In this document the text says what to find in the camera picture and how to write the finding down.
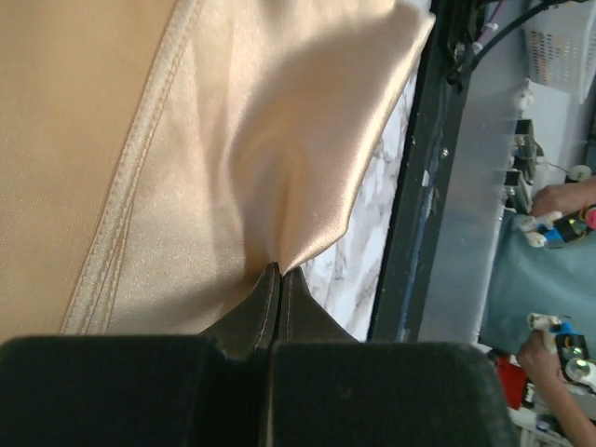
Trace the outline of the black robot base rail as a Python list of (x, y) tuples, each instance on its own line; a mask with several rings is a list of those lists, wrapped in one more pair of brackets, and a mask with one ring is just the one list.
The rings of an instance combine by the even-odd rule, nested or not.
[(522, 1), (435, 1), (389, 221), (368, 337), (473, 344), (479, 338), (526, 78), (523, 33), (496, 44), (454, 84), (448, 74), (485, 19), (507, 25)]

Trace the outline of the person's forearm in background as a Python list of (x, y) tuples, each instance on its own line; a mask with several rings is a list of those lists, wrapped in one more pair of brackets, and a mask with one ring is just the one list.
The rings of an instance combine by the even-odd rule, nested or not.
[(563, 383), (560, 360), (545, 348), (541, 331), (531, 332), (521, 346), (517, 361), (558, 420), (566, 438), (574, 446), (594, 446), (595, 426)]

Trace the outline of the person's second forearm in background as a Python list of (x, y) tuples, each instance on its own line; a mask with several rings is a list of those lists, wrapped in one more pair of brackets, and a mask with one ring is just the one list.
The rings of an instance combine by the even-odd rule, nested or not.
[(595, 177), (579, 183), (551, 184), (533, 198), (531, 214), (535, 217), (560, 211), (563, 215), (575, 212), (596, 201)]

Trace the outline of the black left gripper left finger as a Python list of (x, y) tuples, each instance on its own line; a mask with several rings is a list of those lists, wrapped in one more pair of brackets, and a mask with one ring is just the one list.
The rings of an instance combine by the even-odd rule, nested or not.
[(268, 264), (249, 295), (200, 335), (213, 341), (220, 352), (233, 360), (248, 359), (255, 350), (272, 343), (277, 326), (279, 269)]

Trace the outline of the peach cloth napkin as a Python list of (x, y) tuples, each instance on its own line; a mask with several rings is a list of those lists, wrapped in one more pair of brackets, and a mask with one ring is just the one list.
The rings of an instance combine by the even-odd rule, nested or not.
[(434, 17), (408, 1), (5, 1), (1, 336), (197, 333), (350, 220)]

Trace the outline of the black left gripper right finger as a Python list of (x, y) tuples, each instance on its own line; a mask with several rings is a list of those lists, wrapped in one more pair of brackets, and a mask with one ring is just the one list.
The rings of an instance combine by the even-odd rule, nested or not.
[(281, 281), (277, 339), (283, 342), (356, 342), (314, 299), (300, 267)]

